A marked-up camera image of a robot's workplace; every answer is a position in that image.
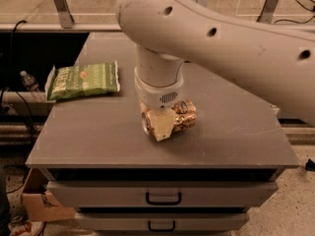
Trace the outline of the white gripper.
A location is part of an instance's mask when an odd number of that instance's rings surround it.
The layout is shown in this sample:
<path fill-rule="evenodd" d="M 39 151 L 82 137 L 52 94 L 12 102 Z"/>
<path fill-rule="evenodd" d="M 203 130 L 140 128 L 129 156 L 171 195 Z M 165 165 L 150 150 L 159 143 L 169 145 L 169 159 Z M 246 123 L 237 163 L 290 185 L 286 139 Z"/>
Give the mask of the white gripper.
<path fill-rule="evenodd" d="M 167 87 L 156 88 L 149 86 L 140 79 L 138 71 L 134 70 L 135 89 L 139 96 L 141 113 L 150 109 L 159 109 L 152 111 L 152 127 L 154 136 L 158 142 L 168 139 L 171 136 L 175 112 L 169 108 L 180 100 L 181 90 L 184 84 L 183 76 L 179 80 Z"/>

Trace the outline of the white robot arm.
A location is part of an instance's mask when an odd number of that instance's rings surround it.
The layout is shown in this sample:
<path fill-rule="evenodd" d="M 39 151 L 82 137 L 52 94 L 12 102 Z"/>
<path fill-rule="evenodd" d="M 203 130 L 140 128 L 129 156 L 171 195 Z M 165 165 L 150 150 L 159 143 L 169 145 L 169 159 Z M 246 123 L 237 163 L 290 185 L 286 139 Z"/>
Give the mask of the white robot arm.
<path fill-rule="evenodd" d="M 200 65 L 309 125 L 315 124 L 315 35 L 230 18 L 202 0 L 116 0 L 116 19 L 137 45 L 141 102 L 162 110 L 178 92 L 182 60 Z"/>

